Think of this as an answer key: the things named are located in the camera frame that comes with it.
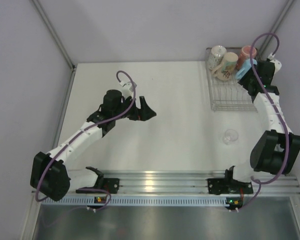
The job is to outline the pink patterned mug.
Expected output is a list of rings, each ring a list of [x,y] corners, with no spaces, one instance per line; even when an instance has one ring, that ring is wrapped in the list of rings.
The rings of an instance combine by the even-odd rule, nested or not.
[[[236,70],[240,70],[245,60],[250,58],[250,51],[252,46],[251,45],[245,45],[241,48],[240,54],[238,56],[238,61],[236,64]]]

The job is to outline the white mug orange inside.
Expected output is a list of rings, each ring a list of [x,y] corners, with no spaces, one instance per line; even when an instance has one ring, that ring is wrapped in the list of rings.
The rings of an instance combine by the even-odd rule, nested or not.
[[[227,53],[227,49],[224,46],[221,45],[215,45],[211,48],[210,54],[208,56],[208,60],[207,60],[207,66],[209,70],[214,69],[215,67],[217,67],[224,55]]]

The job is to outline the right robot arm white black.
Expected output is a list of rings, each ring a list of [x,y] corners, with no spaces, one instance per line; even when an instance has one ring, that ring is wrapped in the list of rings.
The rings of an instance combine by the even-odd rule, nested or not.
[[[289,174],[300,152],[300,135],[293,134],[288,127],[280,106],[279,90],[272,85],[275,71],[274,61],[246,59],[235,75],[251,97],[264,132],[249,160],[226,170],[223,186],[230,193],[249,184],[256,172]]]

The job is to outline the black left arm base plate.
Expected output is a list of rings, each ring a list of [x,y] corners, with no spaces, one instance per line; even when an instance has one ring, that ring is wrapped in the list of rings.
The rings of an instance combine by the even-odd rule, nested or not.
[[[77,194],[88,193],[102,193],[102,190],[109,192],[110,194],[117,194],[120,185],[119,178],[105,177],[104,173],[97,168],[87,166],[86,169],[97,176],[97,179],[93,186],[85,186],[77,189]]]

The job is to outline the beige tall patterned mug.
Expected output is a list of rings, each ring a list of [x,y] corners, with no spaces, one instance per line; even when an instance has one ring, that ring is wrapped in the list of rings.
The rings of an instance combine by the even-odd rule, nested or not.
[[[221,81],[228,81],[234,72],[239,56],[234,52],[227,52],[221,63],[211,70],[211,75]]]

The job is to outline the light blue white cup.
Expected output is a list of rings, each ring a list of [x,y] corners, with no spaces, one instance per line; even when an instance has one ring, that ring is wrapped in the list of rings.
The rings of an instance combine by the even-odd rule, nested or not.
[[[248,58],[248,59],[246,59],[246,60],[243,62],[241,68],[240,68],[240,69],[237,71],[237,73],[235,74],[235,76],[234,76],[235,79],[236,79],[237,81],[241,80],[241,79],[244,77],[244,75],[251,69],[251,67],[252,67],[251,61],[250,61],[250,59]]]

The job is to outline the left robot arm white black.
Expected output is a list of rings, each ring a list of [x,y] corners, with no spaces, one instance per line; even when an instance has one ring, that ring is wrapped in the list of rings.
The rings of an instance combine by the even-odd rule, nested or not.
[[[39,152],[32,164],[30,185],[35,194],[44,194],[53,201],[61,200],[68,192],[99,193],[104,188],[104,174],[97,168],[87,166],[72,170],[73,165],[85,150],[111,131],[116,121],[148,121],[157,114],[144,96],[140,96],[140,107],[132,96],[124,97],[119,90],[108,90],[99,108],[93,112],[80,129],[58,147],[47,153]]]

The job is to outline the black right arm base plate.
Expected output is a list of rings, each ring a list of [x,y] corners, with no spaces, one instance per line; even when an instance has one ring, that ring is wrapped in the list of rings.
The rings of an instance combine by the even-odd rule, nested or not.
[[[221,194],[253,194],[254,190],[250,182],[240,182],[225,178],[208,178],[208,192],[212,195]]]

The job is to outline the clear glass cup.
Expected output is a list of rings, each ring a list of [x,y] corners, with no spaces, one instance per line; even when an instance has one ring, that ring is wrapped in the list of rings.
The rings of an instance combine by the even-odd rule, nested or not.
[[[235,129],[227,129],[221,138],[225,145],[234,145],[238,143],[239,133]]]

